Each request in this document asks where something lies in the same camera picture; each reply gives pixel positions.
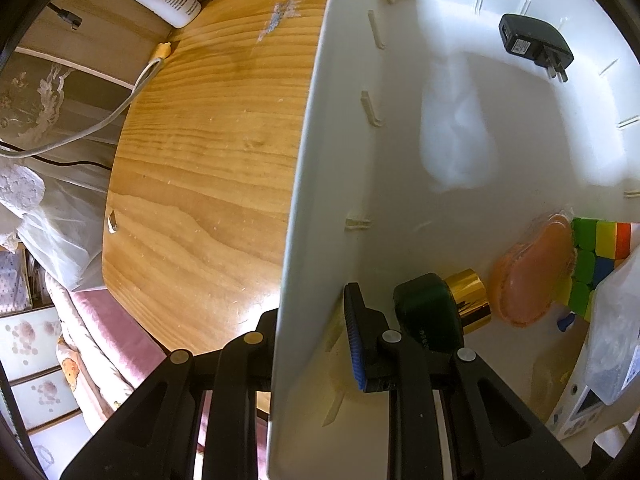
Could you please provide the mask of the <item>clear plastic swab box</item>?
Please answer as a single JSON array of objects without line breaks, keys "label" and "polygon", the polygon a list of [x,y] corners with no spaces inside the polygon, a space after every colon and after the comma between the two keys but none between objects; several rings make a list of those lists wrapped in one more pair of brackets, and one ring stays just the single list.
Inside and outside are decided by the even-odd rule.
[{"label": "clear plastic swab box", "polygon": [[614,404],[639,374],[639,248],[596,288],[587,340],[585,383]]}]

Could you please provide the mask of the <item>black power adapter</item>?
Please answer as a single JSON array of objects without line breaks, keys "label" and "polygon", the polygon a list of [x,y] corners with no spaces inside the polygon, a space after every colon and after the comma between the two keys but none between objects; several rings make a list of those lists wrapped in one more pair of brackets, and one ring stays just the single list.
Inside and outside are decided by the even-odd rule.
[{"label": "black power adapter", "polygon": [[551,24],[524,14],[503,14],[499,34],[506,52],[544,68],[550,79],[566,84],[566,69],[574,54],[562,34]]}]

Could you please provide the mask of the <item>white handheld game console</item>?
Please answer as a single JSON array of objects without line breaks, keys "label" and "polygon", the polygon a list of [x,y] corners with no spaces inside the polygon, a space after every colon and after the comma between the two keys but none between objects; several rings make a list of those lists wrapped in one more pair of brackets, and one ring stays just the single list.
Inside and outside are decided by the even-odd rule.
[{"label": "white handheld game console", "polygon": [[584,344],[560,400],[546,422],[546,427],[559,441],[591,426],[605,408],[602,400],[585,382],[587,356],[588,350]]}]

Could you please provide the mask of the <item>pink cushion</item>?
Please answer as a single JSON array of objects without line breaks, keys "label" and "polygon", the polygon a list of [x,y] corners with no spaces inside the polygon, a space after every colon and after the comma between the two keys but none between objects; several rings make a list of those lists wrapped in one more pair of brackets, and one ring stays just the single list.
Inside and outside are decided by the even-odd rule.
[{"label": "pink cushion", "polygon": [[51,275],[61,322],[56,356],[91,432],[97,432],[165,359],[165,352],[106,289],[70,292]]}]

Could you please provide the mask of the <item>colourful puzzle cube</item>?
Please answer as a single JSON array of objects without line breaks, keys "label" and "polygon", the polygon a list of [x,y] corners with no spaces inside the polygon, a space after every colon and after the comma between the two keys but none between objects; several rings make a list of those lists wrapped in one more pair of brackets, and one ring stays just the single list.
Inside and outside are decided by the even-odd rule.
[{"label": "colourful puzzle cube", "polygon": [[556,323],[562,333],[576,318],[590,321],[593,292],[639,246],[638,223],[576,217],[572,231],[573,267],[554,300],[568,310]]}]

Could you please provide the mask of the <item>green gold perfume bottle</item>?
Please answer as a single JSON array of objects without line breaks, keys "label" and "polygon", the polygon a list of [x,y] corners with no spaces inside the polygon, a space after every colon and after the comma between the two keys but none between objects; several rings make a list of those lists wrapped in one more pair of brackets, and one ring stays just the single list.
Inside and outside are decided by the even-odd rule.
[{"label": "green gold perfume bottle", "polygon": [[485,285],[471,269],[421,275],[396,286],[393,300],[401,330],[426,351],[456,353],[466,334],[491,320]]}]

